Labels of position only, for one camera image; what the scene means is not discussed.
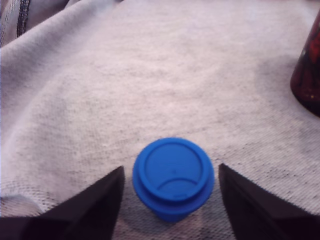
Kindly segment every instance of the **travel mug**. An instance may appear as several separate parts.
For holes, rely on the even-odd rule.
[[[132,182],[140,200],[160,219],[178,222],[200,208],[214,187],[208,155],[182,138],[152,142],[138,155]]]
[[[296,99],[320,117],[320,11],[294,69],[290,86]]]

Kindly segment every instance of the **cup lid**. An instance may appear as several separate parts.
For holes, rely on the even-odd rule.
[[[133,168],[137,195],[149,207],[157,205],[157,210],[160,205],[155,198],[165,201],[166,205],[177,206],[201,193],[200,198],[193,200],[193,203],[200,204],[198,208],[210,196],[213,184],[214,171],[207,154],[182,138],[152,142],[139,154]]]

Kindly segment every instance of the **gray fabric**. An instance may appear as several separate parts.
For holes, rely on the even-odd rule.
[[[200,145],[216,173],[226,163],[320,214],[320,119],[289,87],[319,8],[82,0],[11,41],[1,49],[2,216],[18,215],[10,206],[23,198],[29,214],[47,211],[124,165],[114,239],[235,239],[218,180],[176,224],[135,195],[137,154],[172,136]]]

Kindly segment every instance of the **blue cup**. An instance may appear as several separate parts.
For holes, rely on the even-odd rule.
[[[138,155],[132,181],[137,196],[160,219],[178,222],[208,200],[215,176],[199,146],[182,138],[163,138]]]

